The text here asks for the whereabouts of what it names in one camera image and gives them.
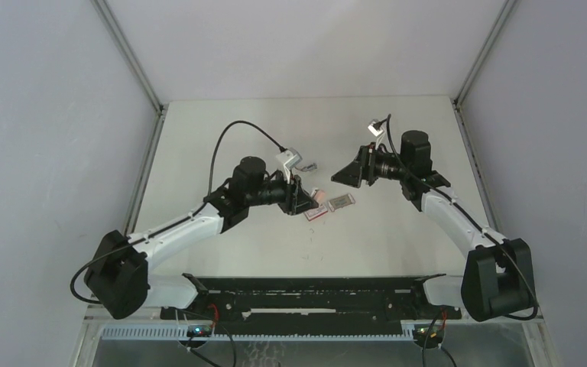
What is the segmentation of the white stapler base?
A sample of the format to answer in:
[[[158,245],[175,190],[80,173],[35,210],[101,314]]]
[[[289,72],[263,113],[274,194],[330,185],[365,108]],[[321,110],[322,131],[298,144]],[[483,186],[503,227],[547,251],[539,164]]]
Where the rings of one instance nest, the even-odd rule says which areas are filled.
[[[305,165],[298,165],[296,169],[301,173],[311,173],[318,169],[317,163],[310,163]]]

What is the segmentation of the aluminium frame post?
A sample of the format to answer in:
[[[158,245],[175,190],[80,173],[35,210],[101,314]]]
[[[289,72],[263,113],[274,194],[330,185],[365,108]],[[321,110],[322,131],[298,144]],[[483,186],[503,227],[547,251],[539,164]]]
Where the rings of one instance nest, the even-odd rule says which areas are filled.
[[[164,105],[161,103],[148,75],[126,37],[111,5],[106,0],[91,0],[90,3],[101,19],[105,29],[108,31],[118,52],[122,55],[122,59],[128,66],[132,76],[140,86],[141,91],[149,101],[152,109],[156,114],[161,115],[164,110]]]
[[[456,97],[452,100],[454,109],[460,110],[464,105],[469,93],[471,92],[473,84],[475,83],[478,75],[485,65],[486,60],[496,45],[498,38],[501,36],[502,31],[507,26],[510,17],[515,11],[515,8],[520,3],[521,2],[519,0],[506,0],[503,2],[501,10],[498,12],[498,15],[496,16],[490,31],[485,37],[481,49],[477,53],[473,64],[467,72],[465,79],[456,94]]]

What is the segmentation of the left aluminium frame post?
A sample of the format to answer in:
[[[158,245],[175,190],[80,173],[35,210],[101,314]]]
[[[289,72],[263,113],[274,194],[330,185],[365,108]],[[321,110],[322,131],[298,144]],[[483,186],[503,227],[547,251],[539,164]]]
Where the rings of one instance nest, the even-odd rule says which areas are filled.
[[[148,75],[126,37],[111,5],[106,0],[91,0],[90,3],[101,19],[105,29],[108,31],[118,52],[122,55],[122,59],[128,66],[132,76],[140,86],[141,91],[149,101],[152,109],[156,114],[161,115],[164,110],[164,105],[161,103]]]

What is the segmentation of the staple box tray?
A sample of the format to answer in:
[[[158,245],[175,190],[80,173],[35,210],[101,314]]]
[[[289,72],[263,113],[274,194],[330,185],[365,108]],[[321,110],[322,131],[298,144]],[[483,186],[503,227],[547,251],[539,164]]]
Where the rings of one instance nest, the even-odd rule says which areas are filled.
[[[338,209],[343,209],[347,206],[355,204],[355,199],[350,193],[343,194],[341,196],[329,199],[326,203],[331,212],[335,212]]]

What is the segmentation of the controller board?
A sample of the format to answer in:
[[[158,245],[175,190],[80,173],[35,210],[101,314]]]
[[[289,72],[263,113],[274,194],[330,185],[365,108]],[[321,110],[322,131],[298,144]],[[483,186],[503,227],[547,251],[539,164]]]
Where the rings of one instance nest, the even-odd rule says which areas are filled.
[[[197,338],[197,337],[207,338],[212,335],[213,331],[214,331],[214,329],[211,329],[208,326],[192,326],[188,329],[186,337],[187,338]]]
[[[440,328],[429,328],[424,327],[417,330],[417,338],[418,339],[426,339],[426,338],[434,338],[441,334],[442,330]]]

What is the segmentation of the pink stapler top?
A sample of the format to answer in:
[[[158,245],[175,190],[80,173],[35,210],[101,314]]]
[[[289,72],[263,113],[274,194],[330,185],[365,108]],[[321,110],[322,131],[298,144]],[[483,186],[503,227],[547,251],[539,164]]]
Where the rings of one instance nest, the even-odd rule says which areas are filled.
[[[326,193],[324,190],[315,188],[312,192],[313,199],[318,203],[323,203],[325,201]]]

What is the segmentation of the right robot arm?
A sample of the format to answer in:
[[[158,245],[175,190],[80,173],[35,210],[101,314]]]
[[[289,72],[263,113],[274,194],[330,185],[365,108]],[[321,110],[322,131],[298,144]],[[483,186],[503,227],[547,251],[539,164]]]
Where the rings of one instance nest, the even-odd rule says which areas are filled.
[[[430,318],[441,306],[458,307],[478,322],[496,317],[531,320],[538,313],[529,245],[478,223],[433,169],[426,132],[401,136],[400,151],[362,145],[353,161],[332,175],[338,184],[359,188],[379,179],[397,181],[403,196],[430,218],[465,257],[460,276],[438,275],[422,283],[410,300],[412,311]]]

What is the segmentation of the red white staple box sleeve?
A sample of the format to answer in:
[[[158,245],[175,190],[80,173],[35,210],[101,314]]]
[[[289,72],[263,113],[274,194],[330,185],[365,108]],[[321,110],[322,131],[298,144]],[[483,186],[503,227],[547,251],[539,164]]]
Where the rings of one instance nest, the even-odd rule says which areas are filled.
[[[324,205],[321,205],[321,206],[318,206],[317,208],[307,210],[304,213],[304,216],[307,221],[311,222],[315,219],[320,218],[321,216],[324,216],[328,212],[329,212],[329,210],[327,209],[327,207]]]

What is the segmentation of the left controller board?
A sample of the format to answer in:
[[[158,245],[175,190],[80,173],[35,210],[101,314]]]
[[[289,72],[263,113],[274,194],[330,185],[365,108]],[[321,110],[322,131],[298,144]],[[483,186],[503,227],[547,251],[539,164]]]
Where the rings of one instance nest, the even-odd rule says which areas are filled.
[[[213,331],[214,331],[214,329],[211,329],[208,326],[192,326],[188,329],[186,337],[187,338],[197,338],[197,337],[207,338],[212,335]]]

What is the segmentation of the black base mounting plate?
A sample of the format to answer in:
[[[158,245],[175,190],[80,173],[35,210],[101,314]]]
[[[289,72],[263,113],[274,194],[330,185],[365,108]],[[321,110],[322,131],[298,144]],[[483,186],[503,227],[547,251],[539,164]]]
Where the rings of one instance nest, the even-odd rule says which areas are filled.
[[[214,319],[233,336],[400,336],[404,323],[462,319],[462,308],[429,304],[425,276],[203,278],[203,293],[162,320]]]

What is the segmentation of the right aluminium frame post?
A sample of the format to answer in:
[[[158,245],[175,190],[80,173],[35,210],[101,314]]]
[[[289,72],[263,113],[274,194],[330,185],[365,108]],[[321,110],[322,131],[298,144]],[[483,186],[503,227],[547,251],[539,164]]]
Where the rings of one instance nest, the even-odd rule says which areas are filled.
[[[471,92],[473,84],[475,83],[478,75],[485,65],[486,60],[496,45],[498,38],[501,36],[502,31],[507,26],[510,17],[515,11],[515,8],[520,3],[521,2],[519,0],[506,0],[503,2],[501,10],[498,12],[498,15],[496,16],[490,31],[485,37],[481,49],[477,53],[473,64],[467,72],[465,79],[456,94],[456,97],[452,100],[454,109],[460,110],[464,105],[469,93]]]

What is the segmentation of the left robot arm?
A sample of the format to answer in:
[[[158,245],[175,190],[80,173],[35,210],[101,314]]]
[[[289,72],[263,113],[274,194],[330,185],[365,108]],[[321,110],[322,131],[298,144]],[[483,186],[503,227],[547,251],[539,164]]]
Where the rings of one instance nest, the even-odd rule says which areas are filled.
[[[292,170],[302,157],[294,149],[277,155],[281,168],[272,175],[257,157],[242,158],[232,176],[205,196],[195,210],[143,232],[123,235],[118,230],[103,236],[90,262],[78,274],[116,320],[143,307],[173,307],[191,319],[202,317],[209,306],[203,286],[191,275],[155,275],[153,270],[191,245],[228,232],[248,217],[253,206],[276,205],[289,216],[318,207]]]

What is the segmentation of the right controller board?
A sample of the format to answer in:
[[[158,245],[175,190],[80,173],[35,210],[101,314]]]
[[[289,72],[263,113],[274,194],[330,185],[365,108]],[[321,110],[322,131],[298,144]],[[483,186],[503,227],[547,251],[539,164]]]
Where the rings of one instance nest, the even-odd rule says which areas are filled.
[[[441,334],[442,330],[440,328],[429,328],[424,327],[417,330],[417,338],[418,339],[426,339],[426,338],[434,338]]]

